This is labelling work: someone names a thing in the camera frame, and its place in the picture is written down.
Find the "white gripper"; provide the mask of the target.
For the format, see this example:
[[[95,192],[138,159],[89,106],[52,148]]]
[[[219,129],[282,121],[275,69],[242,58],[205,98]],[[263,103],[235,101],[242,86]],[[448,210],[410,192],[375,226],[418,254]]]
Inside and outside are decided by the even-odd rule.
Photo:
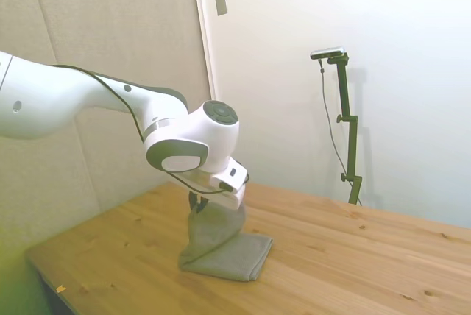
[[[190,210],[195,207],[196,213],[200,213],[210,202],[221,205],[223,208],[238,210],[244,200],[247,173],[208,174],[196,172],[191,174],[193,182],[198,190],[199,201],[192,191],[188,194]]]

